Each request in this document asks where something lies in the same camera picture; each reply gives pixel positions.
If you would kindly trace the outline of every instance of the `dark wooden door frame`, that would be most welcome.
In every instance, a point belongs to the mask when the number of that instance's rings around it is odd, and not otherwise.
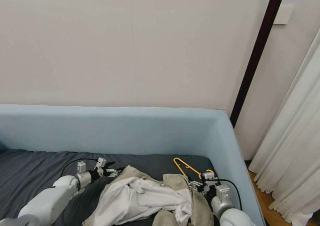
[[[233,110],[230,116],[230,121],[233,127],[236,126],[242,106],[245,102],[248,90],[250,88],[250,84],[252,82],[252,79],[254,78],[256,69],[258,67],[261,55],[267,43],[271,28],[274,24],[281,2],[282,0],[269,0],[268,7],[266,8],[266,12],[265,12],[262,24],[260,26],[259,33],[256,38],[248,65],[244,73],[243,80],[241,82],[241,86],[240,86],[240,89],[236,97]]]

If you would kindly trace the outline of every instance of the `white wall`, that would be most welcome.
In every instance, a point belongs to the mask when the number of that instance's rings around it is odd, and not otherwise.
[[[232,110],[269,0],[0,0],[0,103]],[[236,133],[256,151],[320,25],[274,27]]]
[[[243,105],[236,135],[251,159],[320,27],[320,0],[288,0],[293,11],[285,26],[274,25]]]

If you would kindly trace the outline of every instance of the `black cable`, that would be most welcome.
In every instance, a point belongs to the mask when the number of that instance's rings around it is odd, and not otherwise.
[[[64,166],[64,168],[63,168],[63,170],[62,170],[62,172],[61,172],[61,174],[60,174],[60,177],[62,177],[65,169],[66,169],[70,164],[72,164],[73,162],[80,161],[80,160],[91,160],[91,161],[98,162],[97,159],[92,159],[92,158],[79,158],[79,159],[73,160],[73,161],[69,162],[66,166]]]
[[[231,184],[235,187],[236,192],[237,192],[237,194],[238,194],[239,204],[240,204],[240,210],[242,211],[242,203],[241,203],[240,193],[239,193],[238,188],[236,187],[236,185],[235,185],[233,182],[231,182],[231,181],[228,180],[228,179],[206,179],[206,181],[225,181],[225,182],[231,183]]]

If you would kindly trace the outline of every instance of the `light blue bed frame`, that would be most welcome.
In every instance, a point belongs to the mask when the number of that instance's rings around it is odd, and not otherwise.
[[[205,156],[220,178],[237,185],[244,212],[257,226],[265,225],[225,111],[0,105],[0,150],[4,149]]]

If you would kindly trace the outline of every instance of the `gray towel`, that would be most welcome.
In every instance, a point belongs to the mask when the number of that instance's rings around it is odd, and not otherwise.
[[[165,186],[171,187],[174,190],[180,190],[184,188],[188,188],[188,179],[180,174],[164,174],[163,182],[154,180],[149,175],[140,172],[134,167],[127,166],[122,173],[116,177],[110,184],[107,184],[100,194],[99,201],[102,195],[108,190],[108,188],[113,184],[120,180],[129,178],[129,177],[139,177],[142,179],[147,179],[154,181],[159,184],[164,184]],[[192,197],[192,222],[188,223],[184,222],[184,225],[194,225],[194,226],[212,226],[214,224],[213,221],[213,213],[211,212],[209,205],[205,199],[205,197],[199,193],[190,189],[191,197]],[[83,226],[92,226],[94,220],[95,212],[92,213],[90,217],[88,217],[82,224]],[[177,226],[176,218],[172,212],[166,210],[160,210],[154,218],[152,226]]]

